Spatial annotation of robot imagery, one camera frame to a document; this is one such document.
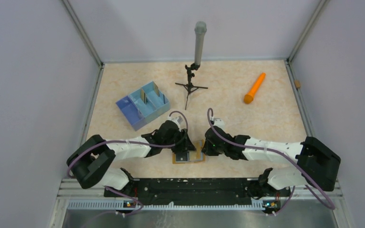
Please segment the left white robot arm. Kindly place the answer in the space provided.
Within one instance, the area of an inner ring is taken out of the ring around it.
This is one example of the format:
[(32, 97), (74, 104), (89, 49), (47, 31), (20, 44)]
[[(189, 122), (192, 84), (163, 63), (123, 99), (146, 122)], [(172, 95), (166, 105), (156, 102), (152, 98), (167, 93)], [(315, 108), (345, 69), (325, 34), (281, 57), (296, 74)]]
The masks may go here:
[(105, 140), (99, 134), (91, 136), (66, 161), (83, 189), (108, 186), (121, 196), (133, 192), (132, 177), (125, 169), (114, 168), (118, 161), (131, 158), (148, 158), (158, 155), (162, 149), (173, 153), (194, 151), (188, 130), (180, 125), (180, 118), (169, 117), (151, 133), (124, 140)]

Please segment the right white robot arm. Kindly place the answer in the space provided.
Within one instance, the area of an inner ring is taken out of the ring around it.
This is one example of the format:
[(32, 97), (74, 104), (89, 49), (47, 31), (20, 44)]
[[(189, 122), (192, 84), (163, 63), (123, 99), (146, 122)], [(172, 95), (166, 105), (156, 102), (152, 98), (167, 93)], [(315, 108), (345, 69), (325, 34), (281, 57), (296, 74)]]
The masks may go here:
[(202, 152), (208, 156), (223, 154), (233, 160), (269, 161), (284, 168), (267, 168), (256, 188), (266, 196), (288, 187), (308, 185), (323, 191), (335, 189), (340, 157), (315, 137), (303, 142), (271, 142), (249, 135), (231, 136), (224, 131), (224, 121), (212, 119), (205, 133)]

